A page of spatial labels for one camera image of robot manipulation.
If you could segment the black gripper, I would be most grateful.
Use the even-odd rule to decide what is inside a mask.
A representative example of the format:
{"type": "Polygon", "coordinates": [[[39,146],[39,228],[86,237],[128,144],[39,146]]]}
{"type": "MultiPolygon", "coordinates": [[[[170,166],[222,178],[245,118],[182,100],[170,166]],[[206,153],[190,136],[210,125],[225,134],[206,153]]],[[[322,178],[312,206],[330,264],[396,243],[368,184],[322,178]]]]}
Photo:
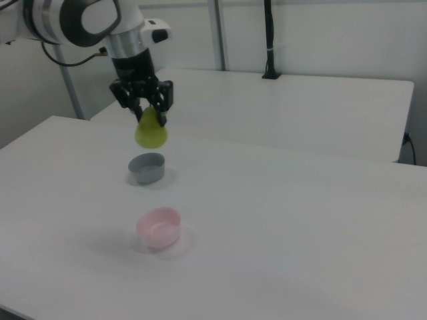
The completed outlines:
{"type": "Polygon", "coordinates": [[[123,109],[129,109],[140,122],[143,115],[140,98],[129,92],[122,84],[143,83],[147,87],[147,97],[150,105],[155,109],[158,123],[165,126],[167,112],[173,105],[173,82],[159,81],[155,76],[153,61],[149,49],[127,58],[112,59],[118,78],[113,81],[109,89],[123,109]]]}

